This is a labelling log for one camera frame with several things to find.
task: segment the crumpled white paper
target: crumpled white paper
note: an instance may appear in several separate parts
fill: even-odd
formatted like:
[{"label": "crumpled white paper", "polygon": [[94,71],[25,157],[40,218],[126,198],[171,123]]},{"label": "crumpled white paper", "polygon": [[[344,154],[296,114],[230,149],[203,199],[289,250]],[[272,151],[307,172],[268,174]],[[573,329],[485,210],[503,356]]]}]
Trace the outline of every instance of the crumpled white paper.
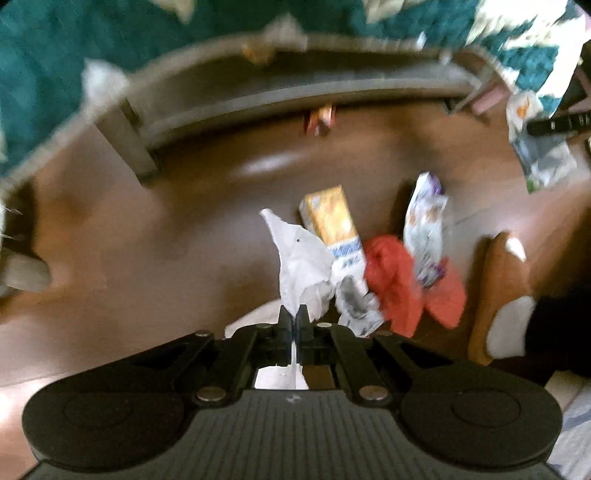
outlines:
[{"label": "crumpled white paper", "polygon": [[384,322],[378,298],[373,293],[363,295],[350,275],[337,286],[335,304],[341,314],[339,325],[348,327],[355,336],[366,338]]},{"label": "crumpled white paper", "polygon": [[261,216],[279,252],[283,305],[295,316],[300,305],[305,304],[311,322],[321,318],[335,294],[330,283],[335,258],[320,238],[300,225],[284,222],[269,209],[262,210]]},{"label": "crumpled white paper", "polygon": [[[225,329],[226,338],[232,337],[241,327],[256,325],[257,323],[277,323],[281,299],[273,300],[261,305],[241,319],[228,325]],[[291,345],[291,365],[288,367],[260,368],[256,374],[254,387],[260,390],[308,390],[308,385],[302,374],[301,365],[296,361],[295,345]]]}]

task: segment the red rag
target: red rag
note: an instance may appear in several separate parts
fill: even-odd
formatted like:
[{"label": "red rag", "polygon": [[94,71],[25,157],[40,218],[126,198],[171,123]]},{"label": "red rag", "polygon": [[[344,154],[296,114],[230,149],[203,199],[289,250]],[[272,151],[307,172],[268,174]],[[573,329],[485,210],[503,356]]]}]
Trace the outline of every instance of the red rag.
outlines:
[{"label": "red rag", "polygon": [[414,275],[414,261],[393,235],[372,238],[363,244],[367,259],[365,280],[379,298],[390,329],[412,337],[423,313],[422,288]]},{"label": "red rag", "polygon": [[423,300],[433,318],[445,328],[455,328],[466,305],[466,290],[460,274],[447,257],[442,259],[441,265],[445,275],[423,291]]}]

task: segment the candy wrapper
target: candy wrapper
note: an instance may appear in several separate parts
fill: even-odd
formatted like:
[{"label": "candy wrapper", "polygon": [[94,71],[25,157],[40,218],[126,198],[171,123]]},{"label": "candy wrapper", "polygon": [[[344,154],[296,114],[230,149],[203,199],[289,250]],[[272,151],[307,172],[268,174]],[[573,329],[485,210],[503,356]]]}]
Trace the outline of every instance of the candy wrapper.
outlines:
[{"label": "candy wrapper", "polygon": [[315,137],[327,135],[335,125],[335,107],[326,105],[304,118],[304,132]]},{"label": "candy wrapper", "polygon": [[568,135],[532,137],[528,134],[527,121],[544,117],[544,109],[534,92],[512,95],[507,101],[506,115],[509,142],[519,158],[528,192],[554,186],[577,167],[566,144]]},{"label": "candy wrapper", "polygon": [[427,172],[418,176],[404,222],[404,246],[414,258],[419,284],[428,288],[445,275],[443,258],[443,211],[448,197],[439,179]]},{"label": "candy wrapper", "polygon": [[336,289],[335,306],[341,314],[339,325],[348,327],[358,337],[368,337],[384,322],[377,296],[373,293],[362,295],[355,279],[349,275]]},{"label": "candy wrapper", "polygon": [[242,55],[254,65],[265,67],[275,59],[275,49],[272,47],[250,45],[242,46]]},{"label": "candy wrapper", "polygon": [[359,292],[365,295],[368,291],[363,279],[365,255],[343,187],[306,195],[300,203],[300,215],[306,229],[320,237],[335,257],[331,283],[337,285],[351,275]]}]

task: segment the white sock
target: white sock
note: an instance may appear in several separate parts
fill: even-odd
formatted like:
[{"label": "white sock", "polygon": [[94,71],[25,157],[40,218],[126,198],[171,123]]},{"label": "white sock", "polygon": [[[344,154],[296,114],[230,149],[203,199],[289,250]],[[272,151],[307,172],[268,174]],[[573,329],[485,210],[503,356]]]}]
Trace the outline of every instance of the white sock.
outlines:
[{"label": "white sock", "polygon": [[534,307],[535,300],[525,296],[510,301],[499,309],[486,337],[486,350],[491,357],[525,355],[525,331]]}]

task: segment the bench leg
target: bench leg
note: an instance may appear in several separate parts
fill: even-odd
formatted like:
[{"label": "bench leg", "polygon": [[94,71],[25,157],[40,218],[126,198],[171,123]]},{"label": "bench leg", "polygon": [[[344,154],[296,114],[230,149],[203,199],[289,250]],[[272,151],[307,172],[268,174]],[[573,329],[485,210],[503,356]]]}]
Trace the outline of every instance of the bench leg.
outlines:
[{"label": "bench leg", "polygon": [[111,110],[96,126],[140,181],[160,172],[121,108]]},{"label": "bench leg", "polygon": [[47,264],[29,255],[3,249],[2,282],[17,290],[41,292],[51,285],[51,272]]}]

